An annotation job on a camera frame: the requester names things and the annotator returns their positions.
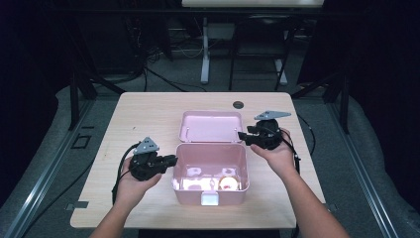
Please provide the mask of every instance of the table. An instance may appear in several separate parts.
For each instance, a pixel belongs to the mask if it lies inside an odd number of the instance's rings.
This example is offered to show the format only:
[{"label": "table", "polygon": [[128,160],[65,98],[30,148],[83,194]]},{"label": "table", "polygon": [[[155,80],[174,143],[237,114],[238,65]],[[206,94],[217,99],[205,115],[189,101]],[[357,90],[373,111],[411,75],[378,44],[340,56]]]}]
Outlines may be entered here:
[{"label": "table", "polygon": [[[183,7],[189,8],[322,8],[324,0],[182,0]],[[201,67],[201,83],[209,82],[210,56],[208,52],[208,22],[203,19],[203,64]],[[276,60],[275,67],[281,69],[281,60]],[[280,84],[286,85],[285,73]]]},{"label": "table", "polygon": [[[235,109],[241,101],[244,108]],[[302,159],[301,175],[317,197],[325,202],[301,127],[286,93],[256,92],[126,92],[116,106],[96,155],[70,223],[76,228],[96,227],[112,206],[111,189],[120,160],[126,150],[150,136],[159,146],[159,155],[175,154],[182,114],[189,110],[240,112],[246,126],[266,110],[290,112],[278,118],[290,131],[295,150]],[[131,212],[126,228],[153,229],[280,229],[293,228],[295,216],[280,178],[266,161],[246,147],[250,187],[245,202],[232,206],[180,205],[172,188],[172,168],[150,189]]]}]

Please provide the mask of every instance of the pink box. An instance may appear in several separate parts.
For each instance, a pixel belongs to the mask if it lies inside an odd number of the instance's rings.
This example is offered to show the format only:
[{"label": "pink box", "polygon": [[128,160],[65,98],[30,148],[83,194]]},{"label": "pink box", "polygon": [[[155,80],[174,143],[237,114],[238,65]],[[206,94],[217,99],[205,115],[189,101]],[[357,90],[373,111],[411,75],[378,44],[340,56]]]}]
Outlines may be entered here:
[{"label": "pink box", "polygon": [[183,114],[176,148],[172,186],[179,203],[238,205],[250,181],[247,155],[238,132],[240,113],[187,111]]}]

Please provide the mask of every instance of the gray floor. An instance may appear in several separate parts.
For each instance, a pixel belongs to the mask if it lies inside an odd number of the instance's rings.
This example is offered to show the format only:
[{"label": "gray floor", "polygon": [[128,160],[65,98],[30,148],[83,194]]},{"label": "gray floor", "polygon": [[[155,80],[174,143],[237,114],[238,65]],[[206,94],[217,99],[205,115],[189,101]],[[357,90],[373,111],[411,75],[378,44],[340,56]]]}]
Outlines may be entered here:
[{"label": "gray floor", "polygon": [[[287,86],[279,91],[293,93],[299,90],[296,85],[297,76],[305,55],[307,44],[295,41],[290,61],[286,67],[289,80]],[[227,91],[229,61],[226,51],[217,50],[217,45],[212,51],[210,82],[202,85],[200,80],[201,56],[188,58],[183,54],[175,54],[174,61],[161,57],[149,67],[169,80],[193,84],[197,87],[180,87],[189,91]],[[119,84],[127,91],[143,91],[145,78],[140,78]],[[275,85],[273,80],[263,81],[235,81],[234,91],[272,91]],[[113,110],[118,101],[118,96],[107,88],[96,85],[99,96],[95,101],[86,101],[80,98],[82,111],[86,112],[78,127],[73,132],[68,132],[69,115],[69,89],[65,88],[57,94],[59,108],[52,126],[48,131],[42,145],[33,161],[22,177],[14,192],[0,210],[0,236],[19,237],[29,220],[24,220],[20,226],[20,219],[28,215],[23,211],[26,204],[33,204],[34,213],[29,218],[36,217],[53,201],[77,176],[88,166],[95,157],[102,137],[106,131]],[[161,79],[149,74],[148,91],[177,91]],[[319,95],[323,89],[317,89],[309,96],[294,100],[296,111],[311,126],[315,141],[312,139],[308,126],[303,123],[302,130],[305,134],[309,148],[316,142],[312,160],[315,165],[327,203],[333,214],[346,227],[352,237],[420,237],[419,215],[396,192],[392,181],[384,171],[383,157],[380,144],[377,141],[362,108],[357,102],[351,100],[349,111],[350,136],[343,136],[336,123],[336,106],[326,105]],[[63,144],[71,144],[77,135],[90,137],[85,149],[71,149]],[[366,189],[366,178],[361,178],[360,167],[355,163],[355,152],[349,147],[348,139],[356,148],[356,157],[362,161],[366,169],[368,181],[375,188],[372,195]],[[48,165],[57,157],[62,157],[62,163],[56,165],[57,174],[48,184],[48,191],[40,197],[39,203],[25,203],[31,191],[37,186],[37,181],[45,172]],[[69,225],[71,211],[65,210],[69,203],[78,200],[87,173],[61,196],[35,223],[26,237],[86,237],[90,229],[74,229]],[[381,225],[380,219],[387,218],[390,226]],[[289,231],[281,231],[282,237],[287,237]],[[135,230],[126,230],[124,237],[137,237]]]}]

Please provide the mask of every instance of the chair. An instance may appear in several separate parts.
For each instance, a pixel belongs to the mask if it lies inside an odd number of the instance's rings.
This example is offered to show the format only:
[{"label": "chair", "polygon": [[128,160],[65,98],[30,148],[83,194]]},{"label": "chair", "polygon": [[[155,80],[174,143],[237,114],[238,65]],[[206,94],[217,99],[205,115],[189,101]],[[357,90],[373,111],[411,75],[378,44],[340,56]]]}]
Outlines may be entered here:
[{"label": "chair", "polygon": [[291,16],[254,15],[236,24],[231,48],[231,71],[229,90],[232,90],[234,72],[261,72],[260,70],[234,70],[235,60],[248,58],[272,59],[277,64],[275,70],[266,70],[263,73],[277,73],[275,90],[278,89],[281,76],[284,72],[288,53],[294,35],[300,26],[300,19]]}]

